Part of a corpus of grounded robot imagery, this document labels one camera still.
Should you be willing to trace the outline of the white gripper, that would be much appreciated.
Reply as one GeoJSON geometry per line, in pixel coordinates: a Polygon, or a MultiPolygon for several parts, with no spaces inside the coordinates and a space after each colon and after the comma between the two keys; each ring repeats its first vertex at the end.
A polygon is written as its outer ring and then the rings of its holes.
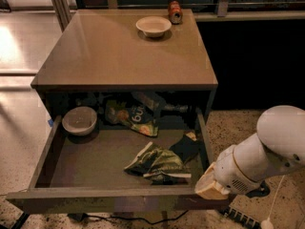
{"type": "Polygon", "coordinates": [[[234,158],[235,145],[223,151],[195,184],[194,191],[204,199],[223,200],[229,194],[268,196],[270,188],[265,181],[252,181],[239,169],[234,158]]]}

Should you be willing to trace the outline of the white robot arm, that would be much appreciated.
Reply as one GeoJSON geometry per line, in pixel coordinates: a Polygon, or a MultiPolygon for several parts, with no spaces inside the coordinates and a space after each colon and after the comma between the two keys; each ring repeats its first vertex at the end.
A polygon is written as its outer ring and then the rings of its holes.
{"type": "Polygon", "coordinates": [[[305,167],[305,111],[281,105],[266,110],[256,132],[220,153],[195,184],[204,199],[230,195],[266,197],[269,177],[290,174],[305,167]]]}

